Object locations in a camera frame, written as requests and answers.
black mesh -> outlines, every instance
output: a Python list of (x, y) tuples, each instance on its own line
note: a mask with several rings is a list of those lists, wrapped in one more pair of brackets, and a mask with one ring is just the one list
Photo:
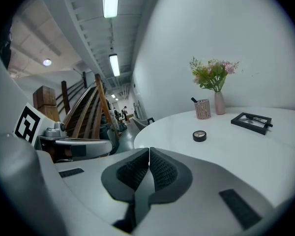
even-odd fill
[(150, 153), (150, 170), (154, 178), (155, 191), (169, 186), (177, 178), (176, 167), (153, 151)]
[(69, 177), (69, 176), (73, 176), (76, 175), (78, 173), (82, 173), (84, 172), (84, 170), (82, 170), (81, 168), (76, 168), (76, 169), (72, 169), (72, 170), (68, 170), (68, 171), (61, 171), (59, 172), (61, 177)]
[(148, 171), (148, 153), (144, 153), (117, 170), (117, 178), (136, 191)]
[(113, 199), (134, 204), (134, 192), (148, 171), (148, 148), (108, 166), (102, 173), (103, 186)]

flower vase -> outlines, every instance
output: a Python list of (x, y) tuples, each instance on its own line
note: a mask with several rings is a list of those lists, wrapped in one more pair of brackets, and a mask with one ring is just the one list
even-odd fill
[(225, 114), (225, 103), (222, 92), (215, 92), (215, 112), (217, 115)]

chair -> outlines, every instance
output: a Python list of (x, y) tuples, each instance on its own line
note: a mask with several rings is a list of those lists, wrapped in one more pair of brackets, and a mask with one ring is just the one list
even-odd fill
[(150, 121), (155, 122), (153, 118), (149, 118), (149, 119), (145, 119), (145, 120), (140, 120), (140, 119), (137, 119), (137, 118), (133, 117), (132, 120), (134, 121), (134, 123), (136, 124), (136, 126), (138, 127), (138, 129), (140, 131), (142, 129), (144, 129), (146, 126), (148, 126)]

table top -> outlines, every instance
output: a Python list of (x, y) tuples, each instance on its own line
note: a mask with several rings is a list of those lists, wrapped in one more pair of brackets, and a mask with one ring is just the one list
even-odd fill
[[(231, 124), (246, 112), (272, 118), (266, 135)], [(204, 130), (206, 141), (193, 141)], [(227, 108), (199, 120), (195, 111), (160, 119), (144, 128), (135, 148), (156, 147), (216, 163), (263, 194), (276, 207), (295, 194), (295, 111), (277, 108)]]

wooden beam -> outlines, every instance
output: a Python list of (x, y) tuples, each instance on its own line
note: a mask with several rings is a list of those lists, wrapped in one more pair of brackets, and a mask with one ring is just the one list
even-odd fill
[[(109, 122), (113, 127), (114, 126), (113, 121), (112, 121), (112, 119), (110, 117), (109, 108), (108, 108), (107, 101), (106, 101), (106, 98), (105, 98), (105, 92), (104, 92), (104, 89), (103, 89), (102, 80), (100, 79), (99, 74), (95, 74), (95, 81), (96, 81), (96, 88), (98, 88), (100, 103), (101, 103), (101, 106), (103, 108), (104, 115), (106, 117), (107, 122)], [(114, 129), (114, 131), (115, 131), (116, 137), (118, 137), (117, 130)]]
[(41, 86), (33, 93), (33, 103), (34, 107), (49, 119), (60, 121), (54, 89)]
[[(67, 91), (69, 91), (72, 87), (74, 87), (75, 85), (77, 85), (77, 84), (81, 84), (82, 83), (82, 81), (78, 81), (76, 84), (73, 84), (72, 86), (70, 86), (69, 88), (67, 88)], [(61, 94), (59, 94), (58, 96), (57, 96), (57, 98), (56, 98), (56, 100), (58, 100), (60, 97), (62, 96), (62, 93)]]
[(63, 97), (63, 106), (65, 109), (66, 115), (70, 111), (70, 104), (69, 104), (69, 98), (68, 98), (68, 90), (67, 90), (67, 82), (61, 81), (61, 90), (62, 90), (62, 97)]
[(84, 132), (84, 136), (83, 136), (84, 139), (88, 139), (89, 138), (90, 126), (92, 125), (93, 116), (94, 116), (94, 113), (95, 113), (95, 109), (96, 109), (98, 100), (99, 100), (99, 94), (97, 94), (97, 96), (95, 98), (95, 101), (94, 101), (94, 104), (92, 106), (92, 109), (90, 111), (90, 114), (89, 114), (89, 117), (88, 117), (87, 126), (85, 128), (85, 132)]
[[(76, 88), (74, 88), (70, 93), (68, 93), (68, 97), (70, 96), (70, 94), (72, 94), (76, 89), (78, 89), (79, 87), (76, 87)], [(60, 94), (57, 98), (56, 98), (56, 100), (58, 100), (60, 97), (62, 97), (62, 94)], [(63, 99), (57, 104), (57, 107), (59, 107), (61, 104), (63, 103)]]
[(92, 139), (99, 139), (99, 131), (100, 131), (100, 121), (102, 120), (102, 106), (101, 103), (98, 103), (95, 119), (94, 119), (94, 126), (92, 130)]
[(86, 103), (86, 105), (84, 106), (83, 110), (82, 110), (82, 113), (78, 119), (78, 122), (73, 130), (73, 134), (72, 134), (72, 138), (78, 138), (79, 136), (79, 133), (80, 133), (80, 129), (81, 129), (81, 126), (82, 126), (82, 123), (84, 121), (84, 118), (85, 118), (85, 115), (89, 109), (89, 106), (95, 96), (97, 92), (97, 88), (95, 88), (94, 92), (92, 93), (92, 95), (90, 96), (90, 98), (88, 99), (88, 102)]
[[(70, 101), (74, 98), (74, 96), (75, 96), (76, 94), (78, 94), (83, 88), (84, 88), (84, 86), (82, 85), (82, 86), (79, 88), (79, 90), (77, 90), (77, 91), (74, 93), (74, 95), (72, 95), (72, 96), (69, 98), (69, 102), (70, 102)], [(76, 89), (78, 89), (78, 88), (75, 88), (75, 89), (72, 90), (70, 93), (68, 93), (68, 96), (69, 96), (72, 92), (74, 92)], [(63, 100), (61, 100), (61, 101), (58, 103), (57, 108), (58, 108), (62, 103), (63, 103)], [(62, 112), (62, 110), (64, 110), (64, 106), (59, 110), (59, 114)]]

